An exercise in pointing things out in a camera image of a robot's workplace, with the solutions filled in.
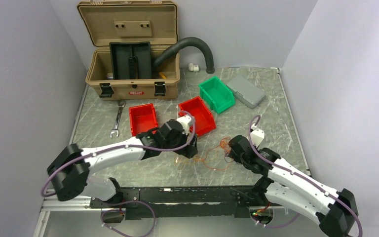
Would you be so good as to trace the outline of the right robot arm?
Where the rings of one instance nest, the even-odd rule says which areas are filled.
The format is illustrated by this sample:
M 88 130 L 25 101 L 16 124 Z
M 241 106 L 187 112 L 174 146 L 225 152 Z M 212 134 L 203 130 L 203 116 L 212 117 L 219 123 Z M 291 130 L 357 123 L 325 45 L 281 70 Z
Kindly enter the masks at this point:
M 317 182 L 269 148 L 259 149 L 237 135 L 229 156 L 261 178 L 248 195 L 258 205 L 267 202 L 291 209 L 316 223 L 328 237 L 347 237 L 358 217 L 354 194 Z

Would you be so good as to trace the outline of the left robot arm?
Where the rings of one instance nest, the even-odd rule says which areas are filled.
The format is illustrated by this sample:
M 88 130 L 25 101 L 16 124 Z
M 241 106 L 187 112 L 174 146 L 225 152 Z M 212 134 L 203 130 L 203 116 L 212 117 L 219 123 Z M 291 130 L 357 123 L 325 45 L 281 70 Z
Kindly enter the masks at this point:
M 121 163 L 157 157 L 162 152 L 175 152 L 192 158 L 197 154 L 194 129 L 195 119 L 186 115 L 115 144 L 83 149 L 77 144 L 70 144 L 47 168 L 49 179 L 46 183 L 52 184 L 59 201 L 83 195 L 116 207 L 122 201 L 116 179 L 94 180 L 91 175 Z

